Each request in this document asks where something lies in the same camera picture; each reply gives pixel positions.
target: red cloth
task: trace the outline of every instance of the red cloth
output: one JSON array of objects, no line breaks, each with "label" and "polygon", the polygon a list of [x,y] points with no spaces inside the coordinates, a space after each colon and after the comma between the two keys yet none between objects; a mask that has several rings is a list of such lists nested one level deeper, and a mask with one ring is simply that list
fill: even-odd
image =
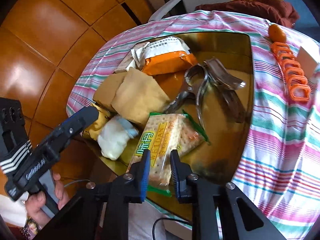
[{"label": "red cloth", "polygon": [[291,3],[283,0],[234,0],[225,3],[203,4],[196,10],[244,13],[268,19],[270,22],[292,28],[300,18]]}]

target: finger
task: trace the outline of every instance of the finger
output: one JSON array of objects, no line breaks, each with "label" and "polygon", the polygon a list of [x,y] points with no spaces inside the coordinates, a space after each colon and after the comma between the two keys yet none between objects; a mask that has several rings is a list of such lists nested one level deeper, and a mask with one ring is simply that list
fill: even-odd
[{"label": "finger", "polygon": [[41,191],[38,194],[29,196],[26,201],[26,210],[30,217],[40,226],[44,227],[50,218],[41,209],[45,205],[45,194]]},{"label": "finger", "polygon": [[60,180],[56,181],[56,186],[54,187],[54,194],[56,197],[61,200],[63,198],[64,186]]},{"label": "finger", "polygon": [[61,210],[65,206],[65,204],[67,204],[68,201],[69,201],[68,193],[66,191],[64,191],[62,199],[59,200],[59,202],[58,202],[59,210]]},{"label": "finger", "polygon": [[57,181],[57,180],[60,180],[60,179],[61,179],[61,176],[60,176],[60,174],[59,174],[59,173],[52,172],[52,176],[53,176],[53,179],[54,179],[55,181]]}]

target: orange package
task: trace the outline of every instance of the orange package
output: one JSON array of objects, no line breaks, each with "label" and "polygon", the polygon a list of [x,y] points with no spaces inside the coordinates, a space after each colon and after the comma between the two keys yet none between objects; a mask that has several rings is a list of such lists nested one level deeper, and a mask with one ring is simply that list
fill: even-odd
[{"label": "orange package", "polygon": [[167,37],[146,46],[142,72],[155,76],[187,70],[198,63],[185,42],[176,37]]}]

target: golden tray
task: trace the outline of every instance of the golden tray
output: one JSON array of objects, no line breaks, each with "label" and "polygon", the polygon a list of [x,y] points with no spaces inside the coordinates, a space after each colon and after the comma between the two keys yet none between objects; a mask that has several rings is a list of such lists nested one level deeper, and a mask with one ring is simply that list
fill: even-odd
[{"label": "golden tray", "polygon": [[[229,73],[246,82],[244,88],[236,91],[246,110],[246,119],[243,123],[235,123],[228,117],[217,89],[208,86],[204,95],[202,115],[211,145],[204,142],[182,158],[183,162],[190,164],[193,172],[218,184],[229,182],[240,161],[251,122],[254,80],[250,38],[246,34],[230,32],[193,32],[171,36],[183,39],[199,63],[217,57]],[[148,41],[153,42],[162,38],[164,37]],[[155,79],[173,100],[178,94],[183,75],[184,71],[158,75]],[[183,109],[197,121],[194,105],[185,104]],[[138,141],[139,137],[130,140],[117,161],[101,156],[100,147],[95,141],[86,140],[86,143],[116,175],[121,175],[126,172]],[[148,192],[147,197],[169,212],[186,220],[192,220],[191,205],[179,204],[175,197],[165,197],[154,192]]]}]

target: striped tablecloth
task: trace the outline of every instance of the striped tablecloth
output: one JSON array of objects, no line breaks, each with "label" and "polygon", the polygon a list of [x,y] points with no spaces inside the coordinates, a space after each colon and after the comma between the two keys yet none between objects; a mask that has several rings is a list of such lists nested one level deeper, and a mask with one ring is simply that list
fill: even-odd
[{"label": "striped tablecloth", "polygon": [[[289,99],[282,74],[270,52],[270,22],[220,11],[196,11],[141,25],[108,41],[74,86],[67,113],[92,102],[93,94],[138,42],[183,32],[224,31],[250,36],[254,103],[249,135],[233,182],[287,239],[303,239],[320,214],[320,99],[314,77],[308,103]],[[282,27],[296,55],[311,38]]]}]

